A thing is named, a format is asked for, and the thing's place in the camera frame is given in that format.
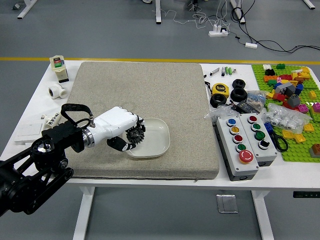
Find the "yellow floor line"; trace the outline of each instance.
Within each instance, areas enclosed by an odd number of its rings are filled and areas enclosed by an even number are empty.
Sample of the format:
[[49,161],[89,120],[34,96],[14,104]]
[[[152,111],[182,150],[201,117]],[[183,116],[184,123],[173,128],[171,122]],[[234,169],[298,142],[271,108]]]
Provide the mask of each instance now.
[[[74,61],[107,61],[107,62],[147,62],[147,63],[203,63],[203,64],[287,64],[287,65],[320,65],[320,61],[274,61],[274,60],[232,60],[232,59],[175,59],[175,58],[81,58],[65,57]],[[0,61],[44,61],[49,57],[0,57]]]

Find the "plastic bag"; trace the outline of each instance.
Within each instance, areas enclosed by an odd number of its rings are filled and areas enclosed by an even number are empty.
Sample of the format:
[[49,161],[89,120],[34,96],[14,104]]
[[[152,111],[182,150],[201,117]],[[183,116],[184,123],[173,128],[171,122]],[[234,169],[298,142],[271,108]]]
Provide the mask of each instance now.
[[301,134],[304,125],[308,124],[312,118],[301,112],[288,109],[283,106],[269,103],[268,112],[262,114],[262,120],[271,123],[275,127],[291,130],[294,134]]
[[204,116],[204,119],[211,119],[212,124],[216,125],[219,117],[237,116],[239,113],[232,110],[231,107],[232,105],[219,105],[216,109]]
[[266,92],[265,91],[247,91],[246,102],[254,107],[259,112],[265,106],[266,103]]

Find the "robotic arm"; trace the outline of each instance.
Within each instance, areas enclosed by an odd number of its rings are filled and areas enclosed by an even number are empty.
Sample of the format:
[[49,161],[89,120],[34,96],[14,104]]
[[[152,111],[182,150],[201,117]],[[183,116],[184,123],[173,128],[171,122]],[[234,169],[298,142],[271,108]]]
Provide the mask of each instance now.
[[[87,112],[89,117],[75,122],[69,111]],[[107,139],[110,147],[123,152],[135,148],[146,131],[143,118],[118,106],[94,119],[87,106],[68,103],[62,106],[61,115],[68,121],[42,131],[31,147],[0,162],[0,217],[7,210],[34,213],[73,176],[73,169],[67,167],[66,148],[80,153]],[[86,125],[78,126],[84,121]],[[130,143],[119,137],[123,132]],[[19,161],[24,162],[16,169],[14,164]],[[25,176],[32,164],[38,172]]]

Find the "floor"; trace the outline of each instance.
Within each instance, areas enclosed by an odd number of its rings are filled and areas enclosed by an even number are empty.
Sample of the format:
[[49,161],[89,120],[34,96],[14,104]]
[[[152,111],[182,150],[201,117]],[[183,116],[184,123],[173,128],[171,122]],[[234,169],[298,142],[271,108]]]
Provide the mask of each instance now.
[[[205,23],[174,22],[172,11],[166,17],[162,12],[162,24],[157,25],[155,3],[38,0],[18,20],[20,11],[11,10],[16,2],[0,0],[0,153],[54,55],[122,61],[286,63],[308,66],[320,76],[318,50],[283,53],[260,45],[246,48],[234,34],[209,37],[212,27],[208,22],[201,29],[197,27]],[[211,16],[217,13],[219,2],[199,0],[198,6]],[[252,3],[243,0],[243,9],[248,10]],[[316,9],[310,10],[302,0],[256,1],[245,16],[247,30],[256,40],[277,41],[286,50],[297,45],[320,46],[314,27],[320,20],[320,5],[315,0],[313,4]],[[161,8],[175,10],[176,21],[192,20],[187,0],[163,0]],[[225,19],[230,30],[241,43],[251,42],[231,21],[230,12],[227,3]],[[277,47],[271,42],[265,45]],[[233,192],[239,214],[230,215],[218,213],[216,190],[98,188],[86,239],[261,239],[250,192]],[[0,239],[72,239],[81,198],[78,188],[66,185],[33,215],[7,212],[0,218]],[[276,190],[265,202],[276,240],[319,238],[317,199],[294,199],[291,191]]]

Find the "green button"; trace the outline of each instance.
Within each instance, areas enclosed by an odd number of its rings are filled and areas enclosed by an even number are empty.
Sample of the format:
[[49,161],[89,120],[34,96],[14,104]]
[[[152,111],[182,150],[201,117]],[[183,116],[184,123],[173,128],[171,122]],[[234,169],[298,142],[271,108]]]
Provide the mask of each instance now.
[[258,123],[254,123],[251,126],[251,129],[256,132],[256,131],[259,131],[261,129],[261,126]]
[[241,143],[236,146],[236,151],[238,153],[240,153],[242,150],[246,150],[246,149],[247,149],[246,146],[244,144],[241,144]]
[[254,135],[254,138],[258,141],[263,140],[266,137],[265,133],[263,131],[257,131]]

